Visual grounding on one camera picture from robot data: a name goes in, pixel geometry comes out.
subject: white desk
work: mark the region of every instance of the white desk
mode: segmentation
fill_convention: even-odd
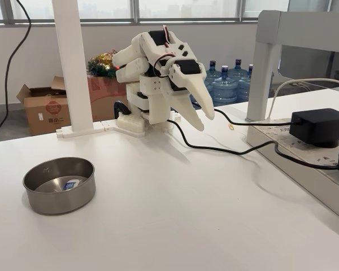
[[[246,106],[221,109],[240,121]],[[279,97],[273,117],[322,107],[339,110],[339,92]],[[180,124],[189,142],[248,148],[246,128],[202,119],[203,133]],[[38,215],[22,178],[61,156],[94,164],[97,193],[72,213]],[[176,128],[143,139],[41,135],[0,142],[0,270],[339,271],[339,217],[257,152],[192,150]]]

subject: black power adapter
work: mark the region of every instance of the black power adapter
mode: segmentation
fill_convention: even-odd
[[[290,134],[322,148],[339,145],[339,111],[331,108],[293,112]]]

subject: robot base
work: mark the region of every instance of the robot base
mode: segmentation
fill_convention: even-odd
[[[170,119],[180,122],[181,115],[179,113],[172,112]],[[149,125],[149,123],[140,116],[136,116],[134,114],[123,115],[122,113],[119,114],[118,119],[102,121],[102,124],[106,132],[113,130],[136,138],[144,137],[146,134],[146,124]],[[168,122],[154,124],[152,127],[154,129],[160,129],[164,133],[170,133],[173,131],[173,124]]]

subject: cardboard box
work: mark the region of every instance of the cardboard box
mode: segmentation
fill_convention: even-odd
[[[119,84],[115,79],[106,81],[105,79],[108,78],[98,78],[103,79],[95,79],[89,85],[93,121],[111,120],[114,118],[114,102],[120,100],[125,104],[128,103],[125,84]],[[32,136],[53,133],[63,126],[70,126],[69,108],[62,77],[55,76],[50,88],[30,89],[24,85],[16,97],[25,108]]]
[[[115,78],[92,75],[87,75],[87,77],[93,121],[113,119],[114,102],[120,100],[128,104],[125,83],[118,83]],[[54,76],[51,88],[64,91],[66,89],[64,78]]]
[[[25,108],[32,136],[52,133],[70,125],[67,97],[61,94],[62,91],[52,88],[22,87],[16,97]]]

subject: tinsel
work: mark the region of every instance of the tinsel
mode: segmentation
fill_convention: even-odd
[[[116,54],[116,50],[104,53],[92,58],[88,61],[88,71],[94,76],[105,76],[115,78],[115,72],[118,67],[113,65],[112,56]]]

